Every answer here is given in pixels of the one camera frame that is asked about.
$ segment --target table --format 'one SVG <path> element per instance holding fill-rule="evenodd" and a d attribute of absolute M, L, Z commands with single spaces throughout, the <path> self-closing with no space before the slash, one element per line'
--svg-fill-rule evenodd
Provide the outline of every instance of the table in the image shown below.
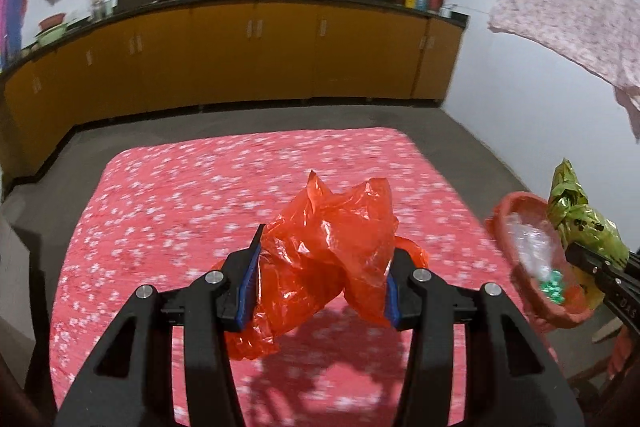
<path fill-rule="evenodd" d="M 136 148 L 106 167 L 76 226 L 60 274 L 50 371 L 60 406 L 110 320 L 142 283 L 188 285 L 305 185 L 313 169 L 337 192 L 385 176 L 398 235 L 430 253 L 449 283 L 493 280 L 522 309 L 509 267 L 460 197 L 404 134 L 388 128 L 304 130 Z M 359 319 L 342 296 L 264 359 L 232 362 L 248 427 L 391 425 L 410 332 Z M 452 421 L 463 415 L 465 349 L 456 330 Z M 182 335 L 174 330 L 174 410 L 188 423 Z"/>

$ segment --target metal screw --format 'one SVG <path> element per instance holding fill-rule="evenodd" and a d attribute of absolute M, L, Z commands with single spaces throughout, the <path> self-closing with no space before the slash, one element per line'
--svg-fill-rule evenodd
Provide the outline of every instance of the metal screw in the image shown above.
<path fill-rule="evenodd" d="M 136 297 L 139 299 L 146 299 L 147 297 L 150 297 L 153 292 L 153 286 L 143 284 L 142 286 L 138 286 L 138 289 L 136 290 Z"/>
<path fill-rule="evenodd" d="M 218 284 L 222 282 L 225 278 L 225 275 L 219 270 L 210 271 L 204 276 L 204 280 L 206 280 L 209 284 Z"/>
<path fill-rule="evenodd" d="M 418 282 L 427 282 L 431 279 L 431 272 L 424 268 L 417 268 L 414 270 L 414 279 Z"/>
<path fill-rule="evenodd" d="M 484 285 L 484 291 L 486 291 L 492 297 L 498 296 L 502 293 L 502 288 L 495 282 L 488 282 Z"/>

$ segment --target countertop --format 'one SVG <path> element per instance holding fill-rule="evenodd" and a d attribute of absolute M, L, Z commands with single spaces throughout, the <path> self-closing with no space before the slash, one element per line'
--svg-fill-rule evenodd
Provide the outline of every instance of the countertop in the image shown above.
<path fill-rule="evenodd" d="M 89 22 L 88 19 L 83 19 L 78 22 L 72 23 L 68 26 L 67 32 L 59 38 L 57 41 L 48 44 L 47 46 L 43 46 L 36 51 L 33 51 L 26 55 L 26 57 L 22 57 L 14 62 L 12 62 L 8 67 L 4 68 L 2 73 L 0 73 L 0 85 L 4 86 L 4 83 L 9 79 L 9 77 L 17 71 L 22 65 L 29 62 L 30 60 L 38 59 L 43 55 L 71 42 L 77 38 L 80 38 L 83 35 L 86 35 L 95 29 L 101 28 L 102 26 L 106 26 L 107 24 L 111 24 L 114 22 L 118 22 L 124 19 L 128 19 L 130 17 L 136 17 L 138 15 L 142 15 L 145 13 L 153 12 L 156 10 L 163 10 L 181 6 L 189 6 L 192 4 L 202 4 L 202 3 L 210 3 L 210 2 L 232 2 L 234 0 L 167 0 L 160 1 L 152 4 L 147 4 L 144 6 L 140 6 L 135 9 L 126 10 L 123 12 L 118 12 L 118 7 L 114 8 L 114 15 L 108 17 L 107 19 L 98 21 L 98 22 Z M 419 10 L 414 10 L 411 8 L 405 8 L 399 4 L 395 3 L 395 0 L 308 0 L 308 1 L 330 1 L 335 3 L 343 3 L 343 4 L 355 4 L 359 6 L 373 7 L 373 8 L 381 8 L 386 10 L 393 10 L 400 13 L 405 13 L 408 15 L 412 15 L 415 17 L 424 17 L 424 18 L 434 18 L 446 21 L 455 26 L 465 28 L 466 21 L 468 19 L 467 15 L 462 13 L 452 12 L 451 18 L 442 17 L 434 12 L 421 12 Z"/>

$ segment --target pink tablecloth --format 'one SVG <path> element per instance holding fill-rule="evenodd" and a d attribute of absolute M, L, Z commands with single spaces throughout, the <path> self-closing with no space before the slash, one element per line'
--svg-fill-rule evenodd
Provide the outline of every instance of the pink tablecloth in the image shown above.
<path fill-rule="evenodd" d="M 334 191 L 373 176 L 393 189 L 399 235 L 430 253 L 449 283 L 498 282 L 520 306 L 509 269 L 445 179 L 404 134 L 386 128 L 250 134 L 137 148 L 116 156 L 82 213 L 54 303 L 50 367 L 58 405 L 112 317 L 142 283 L 188 285 L 305 185 Z M 281 339 L 281 351 L 232 362 L 247 425 L 390 425 L 410 333 L 360 320 L 342 297 Z M 456 332 L 452 421 L 462 418 L 464 340 Z M 188 422 L 181 331 L 174 333 L 176 419 Z"/>

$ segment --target yellow green plastic bag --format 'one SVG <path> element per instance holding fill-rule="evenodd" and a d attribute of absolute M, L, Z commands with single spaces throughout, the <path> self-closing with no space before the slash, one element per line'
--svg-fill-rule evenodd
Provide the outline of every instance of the yellow green plastic bag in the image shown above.
<path fill-rule="evenodd" d="M 565 250 L 571 243 L 578 243 L 609 259 L 614 267 L 625 269 L 629 249 L 620 239 L 616 224 L 589 206 L 587 195 L 566 158 L 554 172 L 546 217 L 558 230 Z M 576 267 L 574 272 L 584 289 L 589 308 L 597 308 L 604 294 L 596 287 L 593 275 Z"/>

